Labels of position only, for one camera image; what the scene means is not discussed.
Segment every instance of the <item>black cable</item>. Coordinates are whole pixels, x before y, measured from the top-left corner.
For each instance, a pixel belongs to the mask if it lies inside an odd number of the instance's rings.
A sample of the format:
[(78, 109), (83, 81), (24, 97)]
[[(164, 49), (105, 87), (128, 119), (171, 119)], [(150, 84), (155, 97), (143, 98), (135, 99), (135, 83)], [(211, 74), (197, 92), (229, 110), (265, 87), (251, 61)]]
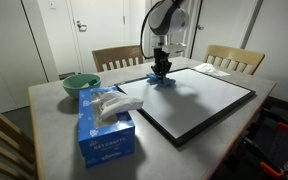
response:
[(142, 24), (142, 30), (141, 30), (141, 41), (140, 41), (140, 46), (141, 46), (141, 51), (142, 51), (142, 54), (144, 56), (145, 59), (152, 59), (154, 56), (150, 56), (150, 57), (147, 57), (145, 56), (144, 54), (144, 51), (143, 51), (143, 32), (144, 32), (144, 28), (145, 28), (145, 25), (146, 25), (146, 21), (147, 21), (147, 18), (148, 16), (151, 14), (151, 12), (153, 11), (153, 9), (158, 6), (160, 3), (162, 3), (163, 1), (159, 1), (157, 2), (156, 4), (154, 4), (154, 6), (148, 11), (148, 13), (146, 14), (145, 18), (144, 18), (144, 21), (143, 21), (143, 24)]

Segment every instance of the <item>bowl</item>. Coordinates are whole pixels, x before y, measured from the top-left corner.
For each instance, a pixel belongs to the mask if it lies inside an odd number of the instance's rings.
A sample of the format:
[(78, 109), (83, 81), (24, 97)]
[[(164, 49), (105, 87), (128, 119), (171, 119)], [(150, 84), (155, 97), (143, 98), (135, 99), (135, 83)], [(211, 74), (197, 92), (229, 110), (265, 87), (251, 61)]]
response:
[(68, 95), (78, 99), (80, 90), (100, 87), (101, 78), (95, 74), (77, 74), (64, 79), (62, 85)]

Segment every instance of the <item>wooden chair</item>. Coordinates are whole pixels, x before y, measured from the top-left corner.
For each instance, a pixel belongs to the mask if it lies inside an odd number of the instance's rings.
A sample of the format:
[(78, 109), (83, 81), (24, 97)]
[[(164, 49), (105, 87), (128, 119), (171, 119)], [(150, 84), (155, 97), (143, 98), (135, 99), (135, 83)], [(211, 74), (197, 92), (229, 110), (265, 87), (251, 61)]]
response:
[(0, 178), (36, 176), (33, 141), (0, 113)]
[(107, 70), (111, 70), (111, 68), (117, 69), (118, 65), (123, 68), (125, 65), (143, 64), (143, 55), (138, 45), (99, 49), (92, 51), (92, 53), (98, 72), (104, 71), (103, 65), (106, 66)]
[(219, 45), (209, 45), (205, 54), (204, 63), (210, 63), (226, 69), (253, 75), (264, 57), (265, 54), (260, 52)]

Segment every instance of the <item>tissue box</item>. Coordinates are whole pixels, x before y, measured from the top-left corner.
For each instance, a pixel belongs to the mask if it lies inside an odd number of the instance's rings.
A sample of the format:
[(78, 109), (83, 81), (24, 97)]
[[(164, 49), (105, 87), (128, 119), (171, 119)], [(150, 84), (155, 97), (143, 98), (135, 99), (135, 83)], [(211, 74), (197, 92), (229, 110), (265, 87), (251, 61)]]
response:
[(128, 112), (116, 113), (108, 122), (99, 120), (97, 99), (109, 91), (117, 89), (112, 86), (80, 91), (78, 143), (86, 168), (135, 152), (135, 125)]

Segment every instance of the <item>door handle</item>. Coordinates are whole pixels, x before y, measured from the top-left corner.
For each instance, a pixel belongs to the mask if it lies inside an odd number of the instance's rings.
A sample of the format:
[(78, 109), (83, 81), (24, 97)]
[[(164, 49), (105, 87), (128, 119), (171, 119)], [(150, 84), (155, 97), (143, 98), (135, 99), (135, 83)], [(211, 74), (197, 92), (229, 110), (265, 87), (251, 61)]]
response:
[(197, 29), (198, 29), (198, 30), (203, 30), (204, 27), (202, 27), (201, 25), (197, 25)]
[(86, 31), (87, 30), (87, 25), (82, 24), (81, 21), (76, 21), (77, 27), (79, 31)]

